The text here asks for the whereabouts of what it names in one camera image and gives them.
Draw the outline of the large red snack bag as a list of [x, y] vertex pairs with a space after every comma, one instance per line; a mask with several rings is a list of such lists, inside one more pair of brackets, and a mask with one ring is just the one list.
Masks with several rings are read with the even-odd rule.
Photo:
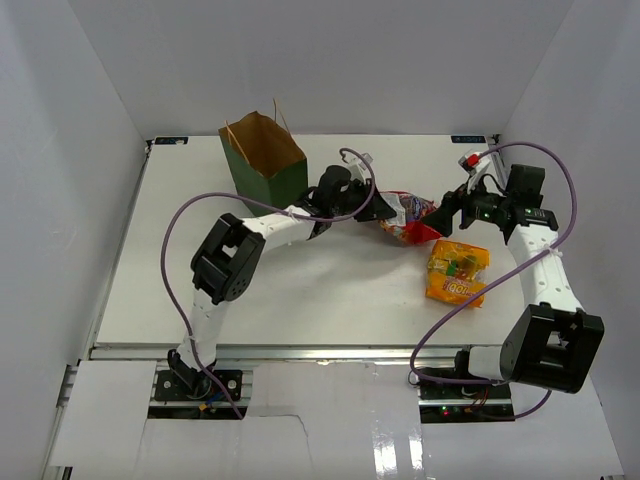
[[441, 238], [439, 232], [422, 222], [423, 217], [437, 209], [433, 200], [404, 191], [385, 191], [381, 196], [396, 214], [378, 222], [385, 232], [405, 245], [422, 245]]

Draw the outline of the orange snack bag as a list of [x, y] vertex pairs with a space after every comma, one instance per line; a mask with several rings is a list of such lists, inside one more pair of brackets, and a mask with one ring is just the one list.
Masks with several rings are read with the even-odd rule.
[[489, 265], [487, 249], [437, 240], [427, 262], [425, 296], [448, 304], [463, 304], [488, 285]]

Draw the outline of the green brown paper bag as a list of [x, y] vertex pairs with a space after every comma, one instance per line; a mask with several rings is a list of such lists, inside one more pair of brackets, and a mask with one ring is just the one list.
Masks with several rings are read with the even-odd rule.
[[306, 154], [278, 106], [271, 116], [253, 111], [226, 123], [218, 134], [237, 194], [260, 203], [247, 205], [254, 215], [288, 207], [309, 187]]

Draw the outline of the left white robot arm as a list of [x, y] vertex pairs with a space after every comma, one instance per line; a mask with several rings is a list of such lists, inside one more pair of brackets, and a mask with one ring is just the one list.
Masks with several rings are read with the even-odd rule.
[[171, 302], [185, 324], [180, 346], [167, 354], [177, 387], [188, 398], [204, 397], [213, 386], [209, 368], [216, 361], [223, 317], [214, 309], [238, 299], [248, 289], [261, 256], [276, 248], [311, 240], [344, 219], [371, 222], [393, 219], [396, 211], [374, 181], [363, 179], [356, 167], [331, 165], [319, 184], [304, 191], [285, 209], [269, 206], [260, 217], [222, 215], [196, 250], [190, 268], [194, 305], [186, 313], [169, 285], [166, 254], [173, 217], [161, 247], [161, 277]]

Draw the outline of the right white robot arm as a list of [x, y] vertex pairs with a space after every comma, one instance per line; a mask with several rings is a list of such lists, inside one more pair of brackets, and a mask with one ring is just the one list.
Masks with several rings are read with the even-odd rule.
[[423, 224], [448, 236], [453, 217], [461, 226], [496, 225], [519, 267], [524, 311], [499, 346], [470, 346], [456, 356], [453, 390], [472, 399], [490, 382], [517, 382], [575, 394], [583, 386], [604, 336], [600, 317], [585, 312], [570, 287], [555, 242], [555, 214], [542, 206], [545, 171], [512, 166], [505, 189], [488, 191], [489, 162], [471, 156], [462, 163], [468, 180], [446, 193]]

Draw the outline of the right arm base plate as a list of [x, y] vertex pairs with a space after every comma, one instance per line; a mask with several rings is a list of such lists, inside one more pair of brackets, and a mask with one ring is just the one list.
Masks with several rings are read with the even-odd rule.
[[420, 421], [428, 424], [509, 422], [515, 415], [511, 389], [506, 384], [452, 385], [427, 382], [409, 372], [417, 390]]

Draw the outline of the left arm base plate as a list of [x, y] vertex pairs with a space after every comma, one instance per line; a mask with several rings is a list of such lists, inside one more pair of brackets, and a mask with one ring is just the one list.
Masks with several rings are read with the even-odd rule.
[[[241, 399], [243, 372], [241, 370], [215, 370], [214, 376], [224, 385], [231, 399]], [[220, 387], [204, 374], [196, 375], [191, 387], [169, 369], [157, 373], [153, 399], [158, 402], [197, 401], [200, 403], [227, 400]]]

